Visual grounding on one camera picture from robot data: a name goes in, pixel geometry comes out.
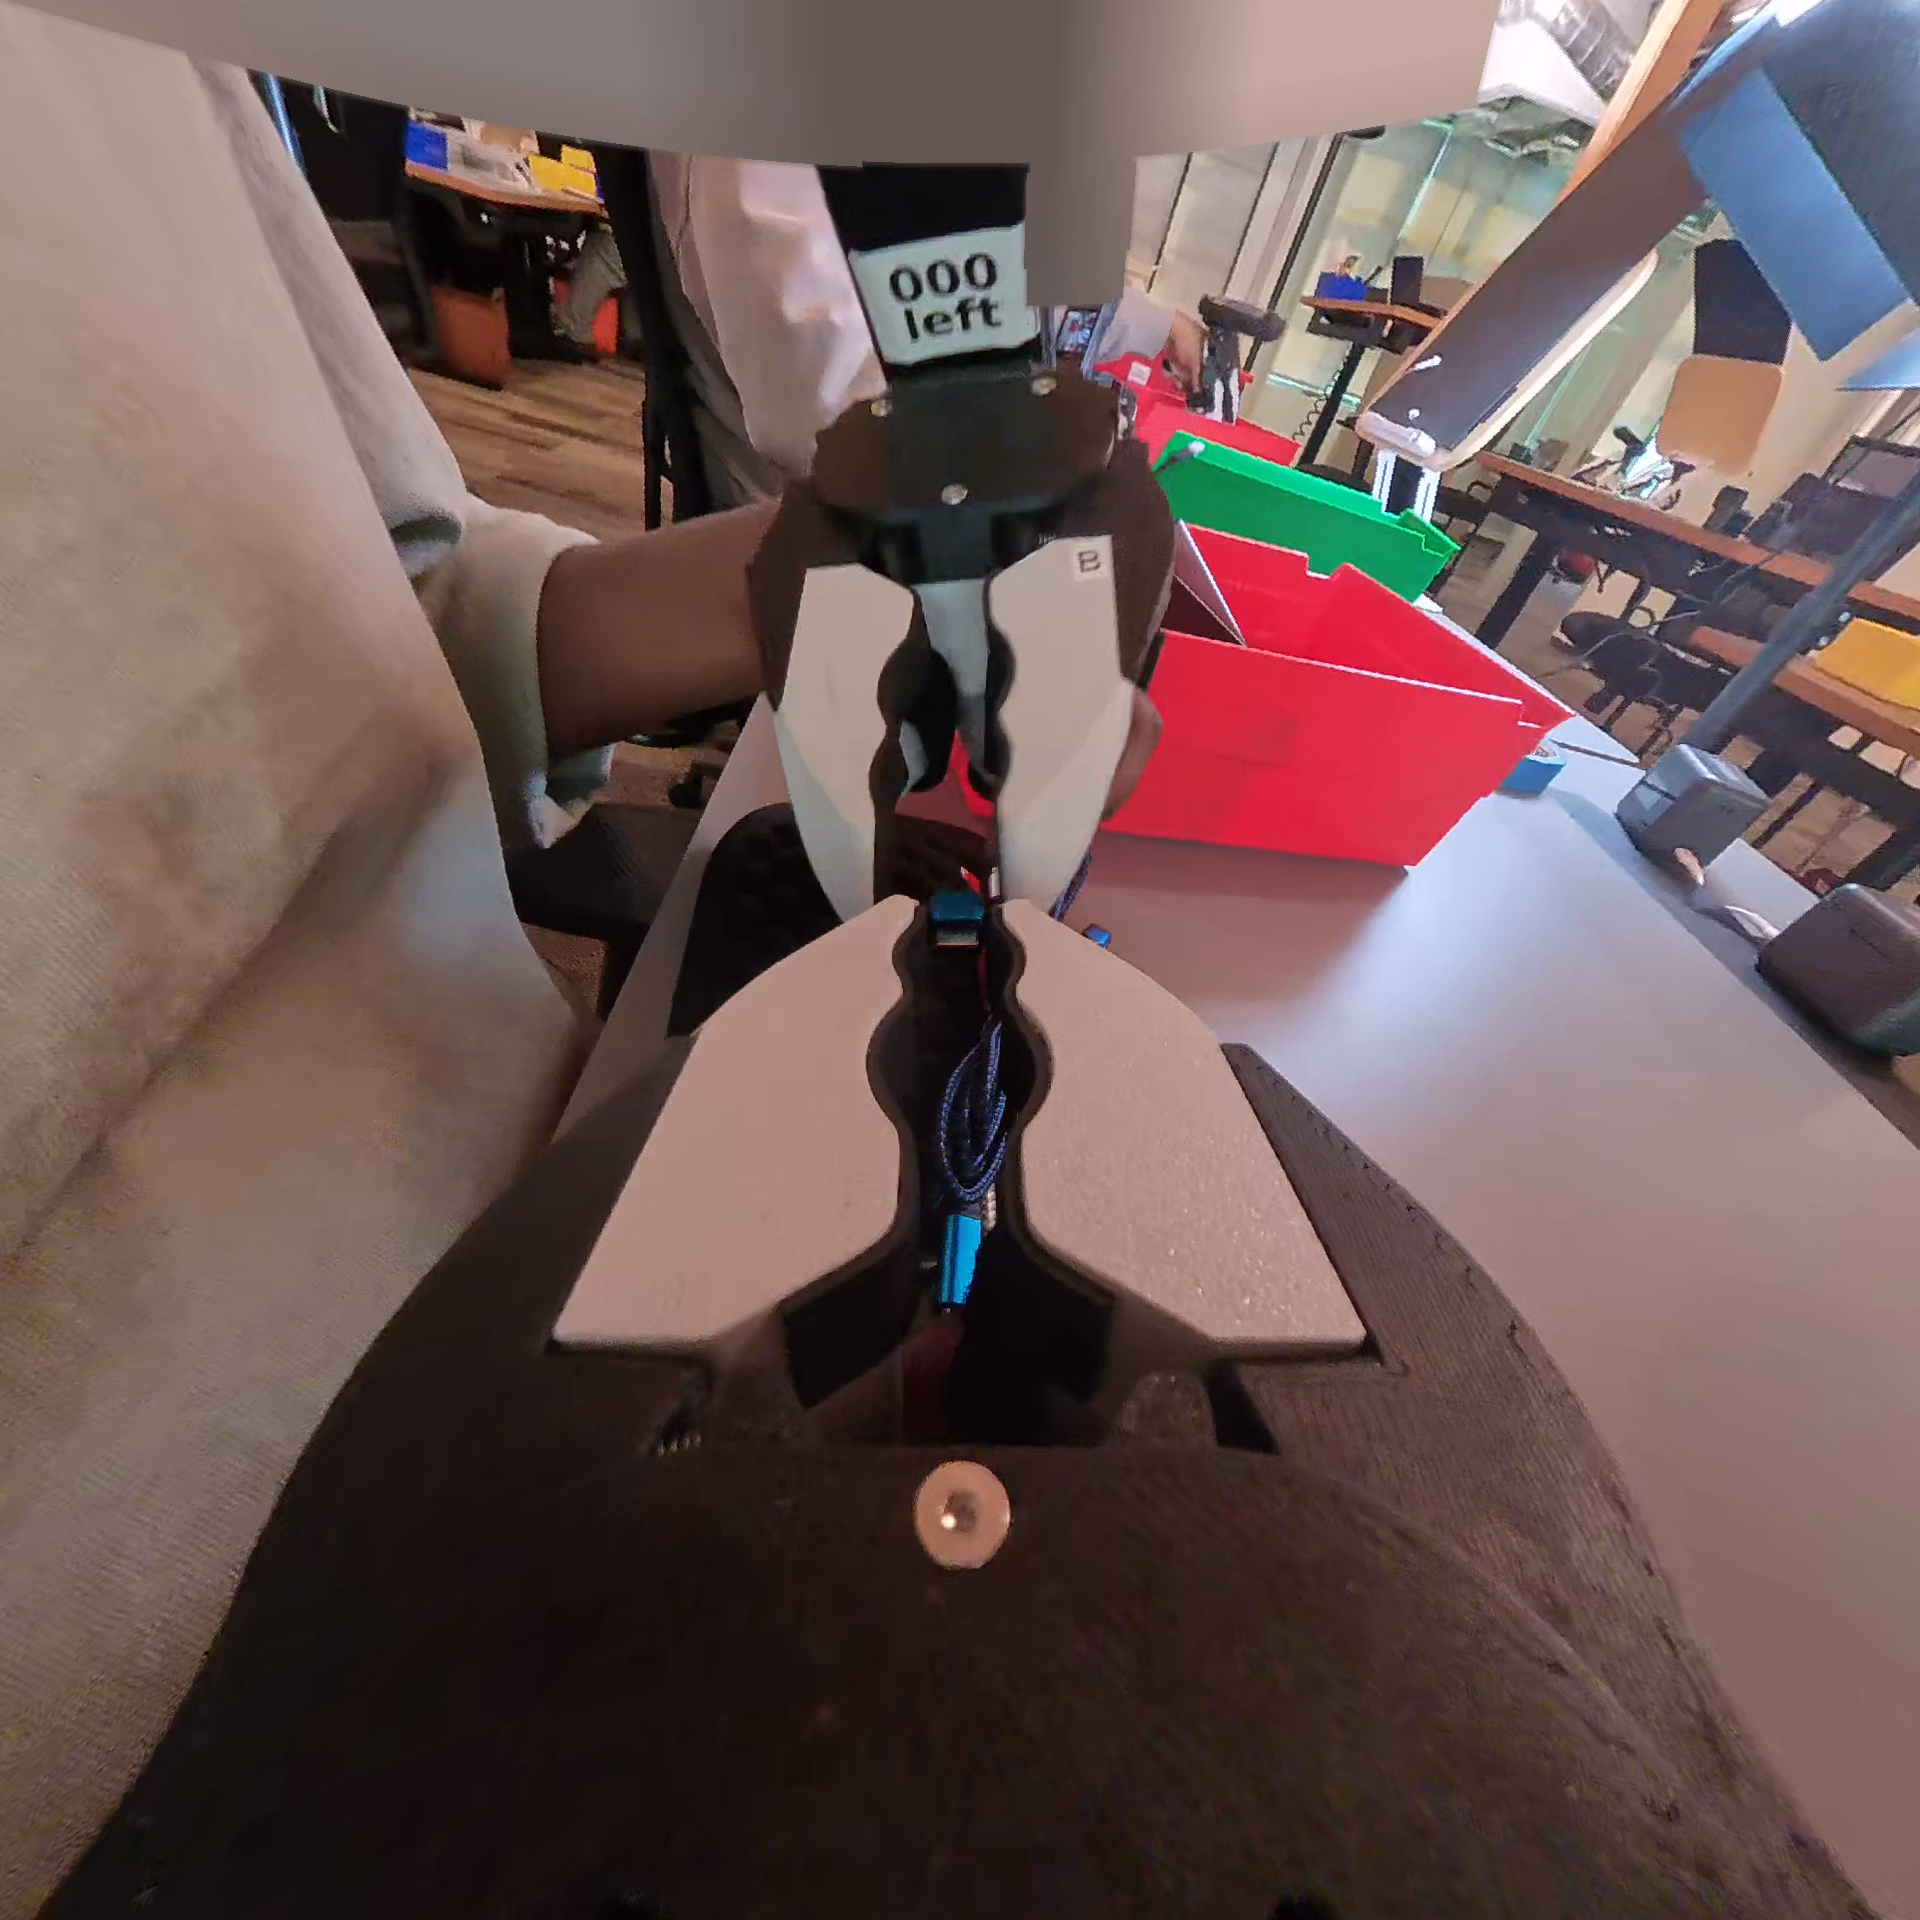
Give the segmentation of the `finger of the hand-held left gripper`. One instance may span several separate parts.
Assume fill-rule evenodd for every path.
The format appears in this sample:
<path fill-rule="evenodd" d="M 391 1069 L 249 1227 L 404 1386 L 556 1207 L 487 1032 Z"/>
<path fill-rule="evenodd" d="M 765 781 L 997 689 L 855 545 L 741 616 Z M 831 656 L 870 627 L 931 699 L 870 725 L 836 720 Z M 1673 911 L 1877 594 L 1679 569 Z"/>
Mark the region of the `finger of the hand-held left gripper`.
<path fill-rule="evenodd" d="M 806 865 L 853 921 L 893 861 L 901 800 L 942 781 L 952 744 L 952 672 L 909 587 L 849 562 L 806 573 L 775 739 Z"/>
<path fill-rule="evenodd" d="M 1054 906 L 1089 854 L 1133 722 L 1112 541 L 1065 535 L 982 587 L 988 687 L 967 771 L 1003 899 Z"/>

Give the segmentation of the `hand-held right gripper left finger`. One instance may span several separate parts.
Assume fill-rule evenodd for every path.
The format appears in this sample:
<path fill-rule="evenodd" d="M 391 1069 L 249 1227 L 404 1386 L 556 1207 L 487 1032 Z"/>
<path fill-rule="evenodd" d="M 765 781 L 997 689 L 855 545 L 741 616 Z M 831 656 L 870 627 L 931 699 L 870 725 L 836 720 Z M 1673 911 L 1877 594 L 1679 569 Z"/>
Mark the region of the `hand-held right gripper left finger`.
<path fill-rule="evenodd" d="M 883 1366 L 920 1299 L 920 1152 L 892 1089 L 903 943 L 889 896 L 793 951 L 697 1032 L 553 1326 L 566 1354 L 780 1359 L 823 1405 Z"/>

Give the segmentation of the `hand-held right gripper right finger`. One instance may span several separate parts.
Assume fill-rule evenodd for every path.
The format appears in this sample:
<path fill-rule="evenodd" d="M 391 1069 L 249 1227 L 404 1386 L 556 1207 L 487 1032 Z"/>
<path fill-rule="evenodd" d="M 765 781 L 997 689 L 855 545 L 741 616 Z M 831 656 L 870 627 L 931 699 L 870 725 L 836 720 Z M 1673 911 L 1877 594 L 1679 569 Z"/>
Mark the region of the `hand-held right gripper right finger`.
<path fill-rule="evenodd" d="M 1142 1377 L 1353 1361 L 1366 1328 L 1206 1024 L 1028 901 L 999 925 L 1037 1069 L 1005 1224 L 1046 1271 L 1046 1362 L 1116 1410 Z"/>

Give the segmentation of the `red plastic bin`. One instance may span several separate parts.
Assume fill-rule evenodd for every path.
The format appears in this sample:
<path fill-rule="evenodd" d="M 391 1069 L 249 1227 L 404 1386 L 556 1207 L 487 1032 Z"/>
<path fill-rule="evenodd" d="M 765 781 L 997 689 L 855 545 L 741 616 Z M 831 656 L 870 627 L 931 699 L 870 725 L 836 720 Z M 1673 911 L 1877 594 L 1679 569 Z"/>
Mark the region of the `red plastic bin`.
<path fill-rule="evenodd" d="M 1161 359 L 1125 355 L 1107 365 L 1088 365 L 1083 374 L 1094 385 L 1116 390 L 1123 435 L 1142 445 L 1150 462 L 1157 462 L 1168 446 L 1187 446 L 1190 442 L 1233 448 L 1281 467 L 1294 467 L 1302 457 L 1297 442 L 1284 439 L 1259 423 L 1245 419 L 1213 422 L 1192 411 L 1189 393 Z"/>
<path fill-rule="evenodd" d="M 1111 831 L 1413 870 L 1569 720 L 1356 567 L 1175 529 L 1161 741 Z"/>

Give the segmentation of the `person's left forearm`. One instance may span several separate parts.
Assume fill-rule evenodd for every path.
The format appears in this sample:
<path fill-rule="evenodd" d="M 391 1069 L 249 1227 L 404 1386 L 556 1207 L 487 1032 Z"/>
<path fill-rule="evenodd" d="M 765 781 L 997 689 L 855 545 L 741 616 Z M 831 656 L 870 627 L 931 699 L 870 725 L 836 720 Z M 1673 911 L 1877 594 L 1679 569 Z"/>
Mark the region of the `person's left forearm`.
<path fill-rule="evenodd" d="M 750 562 L 777 506 L 575 545 L 542 583 L 537 682 L 549 759 L 600 753 L 764 694 Z"/>

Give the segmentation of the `person's left hand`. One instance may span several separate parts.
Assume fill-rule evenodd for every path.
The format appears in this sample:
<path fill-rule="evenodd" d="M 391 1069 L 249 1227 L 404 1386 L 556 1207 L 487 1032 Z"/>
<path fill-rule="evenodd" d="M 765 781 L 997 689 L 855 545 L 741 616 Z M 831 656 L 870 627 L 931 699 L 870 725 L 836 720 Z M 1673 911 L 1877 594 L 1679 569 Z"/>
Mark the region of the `person's left hand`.
<path fill-rule="evenodd" d="M 1142 689 L 1132 689 L 1126 734 L 1112 767 L 1109 797 L 1102 806 L 1102 824 L 1109 824 L 1136 794 L 1137 783 L 1161 744 L 1161 734 L 1164 722 L 1158 709 Z"/>

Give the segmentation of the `black honeycomb pouch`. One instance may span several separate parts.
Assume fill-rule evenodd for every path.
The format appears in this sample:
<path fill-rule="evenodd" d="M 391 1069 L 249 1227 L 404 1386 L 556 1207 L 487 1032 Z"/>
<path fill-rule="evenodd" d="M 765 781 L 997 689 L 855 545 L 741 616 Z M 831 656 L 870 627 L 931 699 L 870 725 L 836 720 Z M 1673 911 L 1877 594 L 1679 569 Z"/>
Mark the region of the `black honeycomb pouch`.
<path fill-rule="evenodd" d="M 705 857 L 665 1035 L 691 1038 L 761 975 L 840 926 L 808 867 L 793 807 L 742 815 Z"/>

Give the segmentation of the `green plastic bin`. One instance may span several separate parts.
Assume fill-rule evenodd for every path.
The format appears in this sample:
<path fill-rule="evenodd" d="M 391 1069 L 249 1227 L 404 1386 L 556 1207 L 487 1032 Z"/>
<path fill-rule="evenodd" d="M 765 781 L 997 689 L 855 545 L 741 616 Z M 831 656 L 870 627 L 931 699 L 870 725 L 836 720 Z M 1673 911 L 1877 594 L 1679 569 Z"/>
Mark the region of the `green plastic bin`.
<path fill-rule="evenodd" d="M 1175 435 L 1152 471 L 1175 521 L 1292 552 L 1315 575 L 1353 567 L 1406 601 L 1428 594 L 1457 557 L 1413 511 L 1388 512 L 1365 493 L 1196 435 Z"/>

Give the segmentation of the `wooden standing desk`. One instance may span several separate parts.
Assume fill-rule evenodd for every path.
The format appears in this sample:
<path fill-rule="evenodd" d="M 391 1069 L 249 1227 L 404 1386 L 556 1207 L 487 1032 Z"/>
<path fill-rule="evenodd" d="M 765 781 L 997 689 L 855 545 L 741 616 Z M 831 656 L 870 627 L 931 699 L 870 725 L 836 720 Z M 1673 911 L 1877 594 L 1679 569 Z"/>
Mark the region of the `wooden standing desk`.
<path fill-rule="evenodd" d="M 1318 417 L 1312 422 L 1312 431 L 1302 445 L 1297 467 L 1309 470 L 1316 467 L 1328 435 L 1340 423 L 1340 409 L 1353 390 L 1361 357 L 1369 352 L 1406 352 L 1414 344 L 1428 338 L 1445 313 L 1430 312 L 1423 305 L 1396 305 L 1371 297 L 1347 299 L 1328 296 L 1304 297 L 1302 310 L 1309 315 L 1309 334 L 1340 341 L 1347 349 Z"/>

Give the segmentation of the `white board stand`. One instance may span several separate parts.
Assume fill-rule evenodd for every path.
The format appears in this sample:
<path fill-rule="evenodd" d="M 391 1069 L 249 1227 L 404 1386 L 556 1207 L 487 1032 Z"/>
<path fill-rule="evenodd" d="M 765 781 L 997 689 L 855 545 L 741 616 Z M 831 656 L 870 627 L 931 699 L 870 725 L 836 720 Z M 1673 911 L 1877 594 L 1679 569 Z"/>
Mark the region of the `white board stand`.
<path fill-rule="evenodd" d="M 1371 457 L 1371 495 L 1384 512 L 1435 525 L 1445 478 L 1497 432 L 1507 403 L 1449 357 L 1416 349 L 1360 406 L 1353 431 Z"/>

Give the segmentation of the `orange stool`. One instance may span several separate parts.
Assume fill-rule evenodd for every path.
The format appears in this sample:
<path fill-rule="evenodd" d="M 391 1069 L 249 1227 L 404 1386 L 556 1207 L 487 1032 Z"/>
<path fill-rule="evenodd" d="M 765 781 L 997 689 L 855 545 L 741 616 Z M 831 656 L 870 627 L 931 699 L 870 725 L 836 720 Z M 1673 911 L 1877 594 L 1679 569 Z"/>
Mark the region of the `orange stool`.
<path fill-rule="evenodd" d="M 468 387 L 502 393 L 515 374 L 511 327 L 500 294 L 430 285 L 435 371 Z"/>

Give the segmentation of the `black office chair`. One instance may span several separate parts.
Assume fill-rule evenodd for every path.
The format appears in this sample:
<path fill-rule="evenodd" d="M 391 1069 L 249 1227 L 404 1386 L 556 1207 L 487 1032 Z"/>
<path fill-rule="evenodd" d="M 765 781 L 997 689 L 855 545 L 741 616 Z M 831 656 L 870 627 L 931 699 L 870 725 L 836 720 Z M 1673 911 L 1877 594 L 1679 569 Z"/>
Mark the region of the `black office chair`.
<path fill-rule="evenodd" d="M 1579 709 L 1606 725 L 1632 705 L 1664 720 L 1702 713 L 1721 691 L 1721 665 L 1683 641 L 1668 641 L 1662 623 L 1633 624 L 1622 616 L 1576 611 L 1561 621 L 1557 641 L 1569 663 L 1595 680 Z"/>

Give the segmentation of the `black board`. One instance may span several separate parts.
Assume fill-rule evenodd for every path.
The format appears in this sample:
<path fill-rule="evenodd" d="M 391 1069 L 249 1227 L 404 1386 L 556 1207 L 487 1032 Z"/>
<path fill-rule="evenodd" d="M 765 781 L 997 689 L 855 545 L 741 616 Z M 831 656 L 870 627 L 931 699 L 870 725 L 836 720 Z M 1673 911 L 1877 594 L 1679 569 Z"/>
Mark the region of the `black board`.
<path fill-rule="evenodd" d="M 1707 199 L 1685 139 L 1729 87 L 1701 74 L 1606 152 L 1591 143 L 1587 175 L 1422 345 L 1485 379 L 1508 409 L 1499 429 L 1637 297 L 1665 233 Z"/>

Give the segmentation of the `grey light stand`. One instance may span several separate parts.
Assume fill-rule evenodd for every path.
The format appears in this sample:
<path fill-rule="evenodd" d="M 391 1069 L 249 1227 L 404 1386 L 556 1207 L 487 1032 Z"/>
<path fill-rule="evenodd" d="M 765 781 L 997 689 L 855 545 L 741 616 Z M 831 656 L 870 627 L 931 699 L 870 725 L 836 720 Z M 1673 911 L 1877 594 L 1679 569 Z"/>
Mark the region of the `grey light stand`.
<path fill-rule="evenodd" d="M 1742 665 L 1721 696 L 1683 736 L 1691 750 L 1717 754 L 1737 734 L 1739 722 L 1779 682 L 1788 665 L 1837 632 L 1840 616 L 1860 585 L 1872 585 L 1918 541 L 1918 471 L 1885 502 L 1867 530 L 1845 552 L 1820 585 L 1800 598 L 1782 624 Z"/>

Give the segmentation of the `led light panel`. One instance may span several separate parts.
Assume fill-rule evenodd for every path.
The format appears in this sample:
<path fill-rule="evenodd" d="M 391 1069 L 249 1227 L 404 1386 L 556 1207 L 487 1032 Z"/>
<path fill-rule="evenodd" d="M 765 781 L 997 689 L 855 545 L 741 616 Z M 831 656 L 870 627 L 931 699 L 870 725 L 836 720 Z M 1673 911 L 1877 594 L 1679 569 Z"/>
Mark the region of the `led light panel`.
<path fill-rule="evenodd" d="M 1820 361 L 1918 299 L 1918 6 L 1765 6 L 1683 94 L 1683 153 Z"/>

